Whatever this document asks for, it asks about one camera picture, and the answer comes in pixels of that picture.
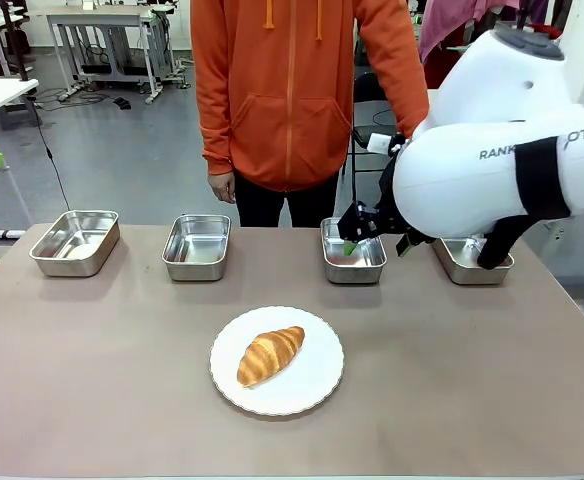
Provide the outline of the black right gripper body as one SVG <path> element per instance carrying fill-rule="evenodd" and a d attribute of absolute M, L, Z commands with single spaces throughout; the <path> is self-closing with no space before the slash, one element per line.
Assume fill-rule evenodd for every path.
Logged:
<path fill-rule="evenodd" d="M 364 241 L 382 234 L 403 235 L 407 241 L 420 241 L 421 233 L 408 224 L 396 205 L 393 181 L 396 161 L 402 145 L 389 148 L 390 161 L 378 182 L 380 198 L 369 207 L 357 195 L 356 172 L 352 171 L 352 203 L 338 222 L 340 238 L 345 241 Z"/>

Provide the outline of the person's right hand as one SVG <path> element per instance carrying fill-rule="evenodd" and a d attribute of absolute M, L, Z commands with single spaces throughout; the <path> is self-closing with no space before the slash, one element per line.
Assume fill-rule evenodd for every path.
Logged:
<path fill-rule="evenodd" d="M 208 175 L 208 183 L 215 197 L 228 204 L 235 203 L 235 176 L 233 172 Z"/>

